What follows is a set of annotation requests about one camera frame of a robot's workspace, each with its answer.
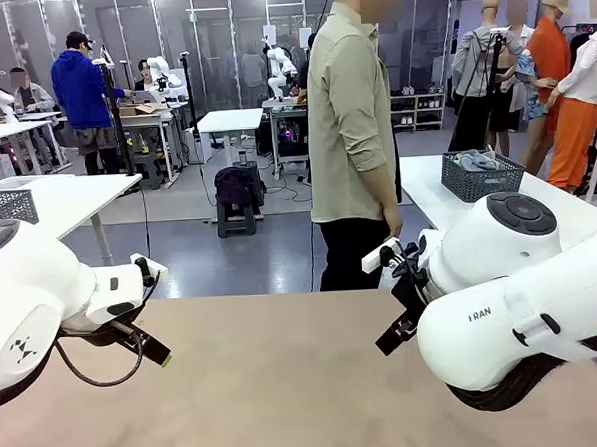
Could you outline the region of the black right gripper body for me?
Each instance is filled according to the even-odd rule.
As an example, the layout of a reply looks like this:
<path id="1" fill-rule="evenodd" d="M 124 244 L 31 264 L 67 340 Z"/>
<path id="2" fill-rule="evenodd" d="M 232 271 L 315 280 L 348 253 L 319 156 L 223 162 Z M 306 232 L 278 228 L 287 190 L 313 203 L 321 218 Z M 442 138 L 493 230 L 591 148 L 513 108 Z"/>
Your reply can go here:
<path id="1" fill-rule="evenodd" d="M 422 313 L 430 302 L 425 292 L 428 283 L 429 279 L 424 271 L 408 270 L 399 277 L 392 288 L 391 294 L 405 307 L 401 316 L 404 322 L 412 325 L 419 323 Z"/>

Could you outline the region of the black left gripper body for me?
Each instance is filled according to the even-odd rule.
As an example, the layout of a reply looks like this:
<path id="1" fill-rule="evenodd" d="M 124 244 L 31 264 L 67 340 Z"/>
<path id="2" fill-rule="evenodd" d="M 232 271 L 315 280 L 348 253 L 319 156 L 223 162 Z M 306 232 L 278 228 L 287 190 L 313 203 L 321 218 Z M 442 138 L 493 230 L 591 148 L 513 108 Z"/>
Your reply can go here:
<path id="1" fill-rule="evenodd" d="M 113 342 L 121 345 L 127 350 L 140 350 L 147 341 L 148 335 L 131 323 L 123 323 L 112 320 L 108 323 L 109 334 Z"/>

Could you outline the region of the person's right hand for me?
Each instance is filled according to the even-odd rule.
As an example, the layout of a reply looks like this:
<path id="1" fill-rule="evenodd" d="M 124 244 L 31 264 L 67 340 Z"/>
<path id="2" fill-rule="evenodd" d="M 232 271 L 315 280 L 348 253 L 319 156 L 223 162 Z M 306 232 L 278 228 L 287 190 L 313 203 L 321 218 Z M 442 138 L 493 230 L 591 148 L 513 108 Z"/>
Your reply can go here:
<path id="1" fill-rule="evenodd" d="M 403 220 L 399 205 L 393 204 L 384 207 L 383 216 L 389 228 L 389 233 L 386 239 L 399 238 L 403 228 Z"/>

